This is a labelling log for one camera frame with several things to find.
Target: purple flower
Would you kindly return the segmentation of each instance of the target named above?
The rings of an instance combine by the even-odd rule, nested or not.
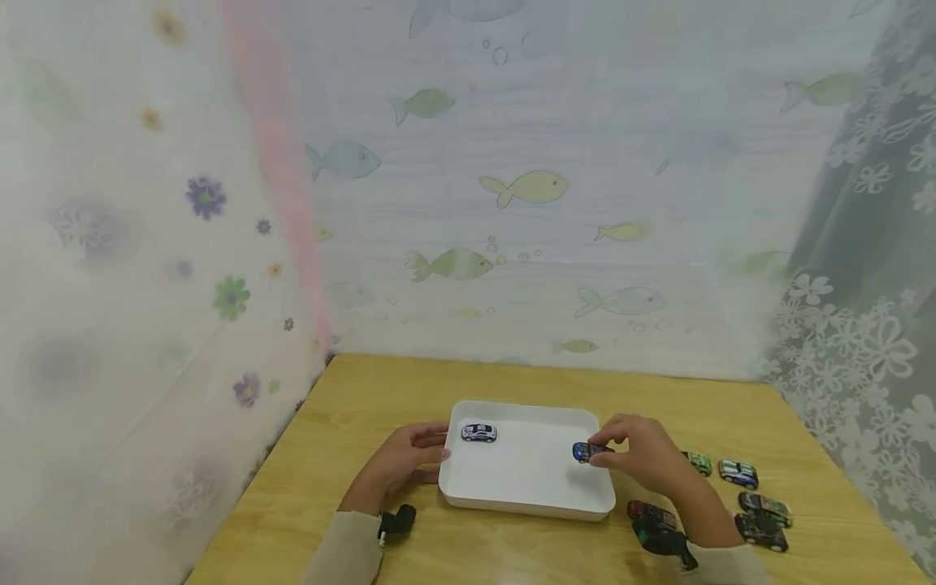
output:
[[[200,215],[206,222],[212,219],[212,215],[221,215],[227,203],[224,187],[207,175],[189,179],[185,198],[192,204],[195,215]]]
[[[246,373],[240,382],[234,385],[234,398],[243,408],[250,408],[260,397],[260,376],[253,372]]]

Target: green toy car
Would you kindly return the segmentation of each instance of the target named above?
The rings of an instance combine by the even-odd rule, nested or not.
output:
[[[686,459],[689,460],[698,473],[705,477],[711,475],[711,459],[700,453],[693,453],[692,451],[683,451],[682,454],[686,456]]]

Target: white toy car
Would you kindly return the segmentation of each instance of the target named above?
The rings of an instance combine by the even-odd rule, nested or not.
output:
[[[461,438],[465,441],[485,441],[493,443],[497,440],[497,429],[491,425],[475,423],[461,427]]]

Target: green flower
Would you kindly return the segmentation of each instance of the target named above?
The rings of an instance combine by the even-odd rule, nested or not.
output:
[[[218,283],[214,288],[214,308],[218,310],[218,316],[224,321],[237,321],[237,318],[247,311],[247,300],[250,299],[250,291],[245,289],[242,278],[234,280],[233,276],[228,276]]]

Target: wall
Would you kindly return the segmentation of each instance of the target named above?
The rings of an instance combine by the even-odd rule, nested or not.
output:
[[[889,10],[289,5],[339,349],[727,378],[757,373],[771,281],[863,91],[839,76],[782,111],[784,85],[860,73]],[[398,124],[393,98],[426,89]],[[517,181],[503,209],[486,176]],[[442,258],[420,282],[416,255]]]

